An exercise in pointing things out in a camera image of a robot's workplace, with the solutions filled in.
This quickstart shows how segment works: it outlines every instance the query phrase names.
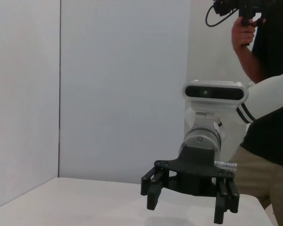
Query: khaki pants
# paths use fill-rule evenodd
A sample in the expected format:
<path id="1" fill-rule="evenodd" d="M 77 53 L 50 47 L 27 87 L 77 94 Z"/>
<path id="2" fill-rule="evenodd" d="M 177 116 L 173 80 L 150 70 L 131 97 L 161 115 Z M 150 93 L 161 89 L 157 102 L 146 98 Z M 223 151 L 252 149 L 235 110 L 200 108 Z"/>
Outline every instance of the khaki pants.
<path id="1" fill-rule="evenodd" d="M 283 226 L 283 166 L 242 147 L 230 162 L 237 163 L 234 181 L 239 193 L 257 197 L 264 209 L 272 204 L 278 225 Z"/>

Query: hand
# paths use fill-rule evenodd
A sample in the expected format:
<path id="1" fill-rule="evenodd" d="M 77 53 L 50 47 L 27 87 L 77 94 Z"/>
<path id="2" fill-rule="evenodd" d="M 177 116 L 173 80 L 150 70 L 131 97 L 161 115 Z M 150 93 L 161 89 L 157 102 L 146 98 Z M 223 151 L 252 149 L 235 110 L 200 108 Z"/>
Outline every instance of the hand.
<path id="1" fill-rule="evenodd" d="M 257 27 L 257 21 L 253 22 L 252 19 L 249 20 L 250 25 L 248 26 L 242 26 L 241 21 L 242 17 L 239 17 L 232 28 L 232 45 L 236 52 L 253 42 L 255 27 Z"/>

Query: black t-shirt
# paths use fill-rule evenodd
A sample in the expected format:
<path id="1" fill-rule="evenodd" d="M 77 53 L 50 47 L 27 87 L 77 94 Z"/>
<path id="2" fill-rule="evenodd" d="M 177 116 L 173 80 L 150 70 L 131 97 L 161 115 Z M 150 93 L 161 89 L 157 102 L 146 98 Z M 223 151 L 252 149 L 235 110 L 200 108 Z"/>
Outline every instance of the black t-shirt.
<path id="1" fill-rule="evenodd" d="M 257 30 L 252 53 L 262 64 L 266 78 L 283 74 L 283 0 L 269 7 L 266 23 Z M 241 146 L 283 165 L 283 107 L 254 121 Z"/>

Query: table surface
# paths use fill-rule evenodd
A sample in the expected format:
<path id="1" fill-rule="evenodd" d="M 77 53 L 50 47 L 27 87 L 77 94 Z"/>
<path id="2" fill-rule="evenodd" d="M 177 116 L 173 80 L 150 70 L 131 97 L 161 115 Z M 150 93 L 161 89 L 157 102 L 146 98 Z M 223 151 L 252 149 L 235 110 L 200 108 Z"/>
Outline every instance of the table surface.
<path id="1" fill-rule="evenodd" d="M 0 226 L 215 226 L 215 198 L 163 189 L 155 211 L 140 185 L 56 178 L 0 207 Z M 258 200 L 241 195 L 223 226 L 272 226 Z"/>

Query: person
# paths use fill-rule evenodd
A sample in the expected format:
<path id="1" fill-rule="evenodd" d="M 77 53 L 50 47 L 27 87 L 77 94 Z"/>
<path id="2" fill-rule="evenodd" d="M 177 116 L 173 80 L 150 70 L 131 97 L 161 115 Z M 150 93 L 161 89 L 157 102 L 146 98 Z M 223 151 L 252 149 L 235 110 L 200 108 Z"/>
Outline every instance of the person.
<path id="1" fill-rule="evenodd" d="M 250 20 L 249 26 L 242 26 L 241 20 L 233 25 L 232 44 L 245 73 L 255 83 L 281 76 L 283 0 L 268 8 L 256 37 L 257 22 Z M 253 40 L 250 51 L 246 44 Z M 264 208 L 272 204 L 278 225 L 283 226 L 283 108 L 251 123 L 231 162 L 237 163 L 238 191 L 257 197 Z"/>

